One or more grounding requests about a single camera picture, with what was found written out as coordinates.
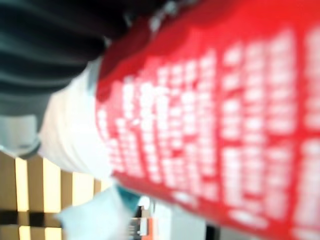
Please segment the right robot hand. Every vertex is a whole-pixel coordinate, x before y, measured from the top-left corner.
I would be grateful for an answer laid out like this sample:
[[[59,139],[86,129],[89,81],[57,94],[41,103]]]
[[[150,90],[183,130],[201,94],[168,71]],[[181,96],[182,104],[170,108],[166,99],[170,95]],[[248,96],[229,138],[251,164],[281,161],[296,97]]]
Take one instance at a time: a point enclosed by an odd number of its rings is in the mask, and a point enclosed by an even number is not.
[[[0,150],[28,159],[51,95],[154,13],[162,0],[3,0],[0,3]]]

